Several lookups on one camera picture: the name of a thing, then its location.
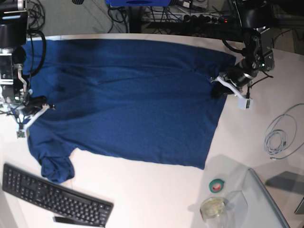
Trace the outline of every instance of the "green tape roll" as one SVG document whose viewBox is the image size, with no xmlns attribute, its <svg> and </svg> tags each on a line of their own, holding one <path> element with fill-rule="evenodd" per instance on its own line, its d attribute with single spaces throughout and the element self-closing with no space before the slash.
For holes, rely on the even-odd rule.
<svg viewBox="0 0 304 228">
<path fill-rule="evenodd" d="M 212 193 L 218 193 L 223 190 L 225 182 L 221 179 L 215 179 L 210 182 L 209 189 Z"/>
</svg>

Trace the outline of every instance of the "tabletop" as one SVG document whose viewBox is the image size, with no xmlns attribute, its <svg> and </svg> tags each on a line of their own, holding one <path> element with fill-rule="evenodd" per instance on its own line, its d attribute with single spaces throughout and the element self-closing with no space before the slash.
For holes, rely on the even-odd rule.
<svg viewBox="0 0 304 228">
<path fill-rule="evenodd" d="M 110 38 L 146 39 L 205 47 L 231 53 L 219 40 L 153 34 L 102 34 L 49 37 L 49 39 Z M 237 109 L 238 100 L 227 98 L 215 132 L 205 170 L 179 165 L 129 161 L 92 154 L 76 149 L 71 154 L 75 177 L 63 185 L 77 191 L 111 201 L 114 210 L 107 228 L 198 228 L 204 227 L 199 213 L 200 204 L 209 196 L 207 183 L 215 177 L 236 178 L 241 170 L 254 168 L 262 181 L 284 171 L 304 174 L 303 150 L 292 156 L 273 161 L 264 152 L 265 130 L 271 121 L 304 97 L 304 57 L 274 50 L 275 69 L 268 79 L 252 90 L 252 110 Z M 298 108 L 295 147 L 302 143 L 304 121 Z M 33 174 L 40 175 L 40 165 L 30 155 L 27 142 L 16 139 L 11 118 L 0 117 L 0 165 L 12 163 Z M 268 187 L 292 228 L 303 226 L 304 216 L 294 214 L 302 195 Z M 53 214 L 6 194 L 7 201 L 20 228 L 59 228 L 69 225 L 53 222 Z"/>
</svg>

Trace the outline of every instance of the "black cable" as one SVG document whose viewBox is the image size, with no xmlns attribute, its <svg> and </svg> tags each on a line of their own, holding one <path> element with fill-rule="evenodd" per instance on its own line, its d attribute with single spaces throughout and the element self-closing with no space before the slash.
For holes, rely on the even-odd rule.
<svg viewBox="0 0 304 228">
<path fill-rule="evenodd" d="M 124 11 L 122 9 L 119 9 L 118 10 L 123 18 L 123 23 L 124 23 L 124 26 L 125 26 L 125 32 L 126 33 L 129 33 L 129 27 L 128 27 L 128 23 L 127 23 L 127 15 L 124 15 Z"/>
<path fill-rule="evenodd" d="M 163 8 L 162 14 L 161 14 L 161 22 L 162 22 L 162 18 L 163 18 L 163 14 L 165 13 L 165 7 Z"/>
<path fill-rule="evenodd" d="M 215 8 L 214 6 L 212 6 L 212 8 L 219 14 L 219 15 L 221 15 L 221 16 L 223 16 L 224 14 L 222 13 L 222 12 L 220 12 L 220 11 L 218 11 L 218 9 L 217 8 Z"/>
<path fill-rule="evenodd" d="M 177 20 L 179 20 L 180 22 L 183 22 L 180 18 L 178 18 L 177 16 L 175 16 L 169 9 L 167 10 L 172 16 L 174 16 Z"/>
<path fill-rule="evenodd" d="M 32 46 L 32 64 L 30 66 L 30 71 L 29 71 L 29 80 L 28 80 L 28 86 L 29 87 L 28 87 L 28 90 L 30 89 L 30 84 L 31 84 L 31 80 L 32 80 L 32 72 L 33 72 L 33 67 L 34 67 L 34 55 L 35 55 L 33 38 L 32 38 L 32 34 L 31 33 L 29 33 L 29 37 L 30 37 L 30 43 L 31 43 L 31 46 Z"/>
<path fill-rule="evenodd" d="M 289 30 L 286 30 L 285 32 L 281 32 L 279 35 L 277 35 L 274 39 L 273 39 L 273 47 L 275 47 L 275 43 L 276 43 L 276 40 L 282 36 L 283 34 L 287 33 L 287 32 L 290 32 L 292 29 L 289 29 Z"/>
<path fill-rule="evenodd" d="M 238 49 L 235 49 L 233 48 L 226 40 L 222 39 L 222 42 L 223 44 L 230 50 L 230 51 L 233 51 L 233 52 L 236 52 L 236 53 L 239 53 L 239 54 L 242 54 L 244 55 L 245 54 L 245 49 L 243 50 L 238 50 Z"/>
<path fill-rule="evenodd" d="M 256 81 L 256 82 L 253 83 L 251 86 L 248 86 L 248 88 L 252 88 L 255 84 L 257 84 L 257 83 L 259 83 L 259 82 L 261 82 L 261 81 L 263 81 L 263 80 L 265 80 L 265 79 L 267 79 L 267 78 L 274 78 L 273 76 L 267 74 L 265 71 L 262 71 L 262 72 L 263 72 L 263 74 L 266 75 L 266 77 L 263 77 L 262 79 Z"/>
<path fill-rule="evenodd" d="M 41 60 L 40 63 L 38 65 L 38 67 L 34 70 L 34 72 L 32 72 L 30 75 L 24 75 L 25 78 L 29 78 L 29 77 L 33 77 L 36 74 L 38 74 L 38 72 L 40 71 L 40 69 L 42 68 L 45 58 L 46 58 L 46 53 L 47 53 L 47 41 L 46 41 L 46 37 L 44 36 L 44 34 L 41 31 L 36 31 L 36 30 L 28 30 L 27 31 L 28 34 L 33 35 L 33 34 L 38 34 L 41 39 L 42 39 L 42 55 L 41 55 Z"/>
<path fill-rule="evenodd" d="M 277 36 L 273 39 L 273 47 L 275 47 L 276 40 L 277 40 L 280 36 L 282 36 L 283 34 L 285 34 L 285 33 L 287 33 L 287 32 L 290 32 L 290 31 L 294 31 L 294 32 L 296 33 L 296 36 L 297 36 L 297 38 L 298 38 L 299 41 L 304 40 L 304 34 L 303 34 L 302 38 L 300 38 L 298 31 L 297 31 L 296 29 L 291 28 L 291 29 L 289 29 L 289 30 L 286 30 L 286 31 L 284 31 L 284 32 L 281 32 L 279 35 L 277 35 Z"/>
<path fill-rule="evenodd" d="M 115 14 L 116 18 L 114 18 L 113 14 L 112 14 L 113 11 L 116 11 L 116 14 Z M 111 28 L 109 29 L 109 31 L 107 33 L 110 33 L 112 31 L 115 22 L 119 23 L 119 24 L 123 23 L 125 26 L 125 32 L 129 33 L 129 27 L 128 27 L 128 23 L 127 23 L 127 12 L 125 11 L 124 7 L 111 7 L 110 5 L 108 5 L 107 13 L 108 13 L 109 18 L 112 21 Z"/>
<path fill-rule="evenodd" d="M 152 17 L 153 17 L 154 22 L 156 22 L 152 6 L 150 7 L 150 10 L 151 10 L 151 13 L 152 13 Z"/>
<path fill-rule="evenodd" d="M 28 10 L 28 16 L 32 20 L 29 22 L 29 28 L 32 30 L 42 30 L 46 22 L 46 12 L 40 0 L 30 2 L 32 5 Z"/>
</svg>

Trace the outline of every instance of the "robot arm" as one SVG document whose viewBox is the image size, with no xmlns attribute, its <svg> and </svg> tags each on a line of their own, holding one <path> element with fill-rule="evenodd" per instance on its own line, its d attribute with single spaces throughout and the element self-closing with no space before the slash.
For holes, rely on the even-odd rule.
<svg viewBox="0 0 304 228">
<path fill-rule="evenodd" d="M 0 114 L 11 115 L 17 122 L 17 136 L 26 137 L 29 126 L 48 108 L 45 97 L 32 97 L 30 80 L 43 65 L 42 58 L 37 69 L 30 75 L 23 74 L 26 60 L 22 48 L 27 34 L 39 34 L 43 40 L 43 56 L 46 40 L 40 31 L 28 26 L 26 0 L 0 0 Z"/>
<path fill-rule="evenodd" d="M 235 94 L 239 98 L 239 108 L 247 109 L 252 103 L 248 94 L 242 95 L 242 88 L 250 84 L 259 71 L 270 71 L 275 67 L 270 30 L 275 22 L 271 4 L 267 0 L 233 0 L 233 4 L 239 17 L 245 48 L 236 50 L 225 40 L 223 43 L 230 50 L 242 54 L 244 59 L 215 78 L 218 84 L 211 96 L 219 98 Z"/>
</svg>

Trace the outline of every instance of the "gray floor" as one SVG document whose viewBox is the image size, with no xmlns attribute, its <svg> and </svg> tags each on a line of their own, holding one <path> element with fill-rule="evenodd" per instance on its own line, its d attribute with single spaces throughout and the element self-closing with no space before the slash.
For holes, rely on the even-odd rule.
<svg viewBox="0 0 304 228">
<path fill-rule="evenodd" d="M 46 25 L 43 32 L 46 36 L 107 33 L 111 27 L 111 20 L 107 15 L 104 0 L 85 0 L 83 5 L 77 6 L 71 0 L 41 0 L 46 9 Z M 218 10 L 227 10 L 225 0 L 209 0 Z M 112 33 L 125 32 L 123 24 L 115 23 Z M 281 30 L 274 29 L 274 37 Z M 292 31 L 280 36 L 275 48 L 304 55 L 304 41 L 299 41 Z"/>
</svg>

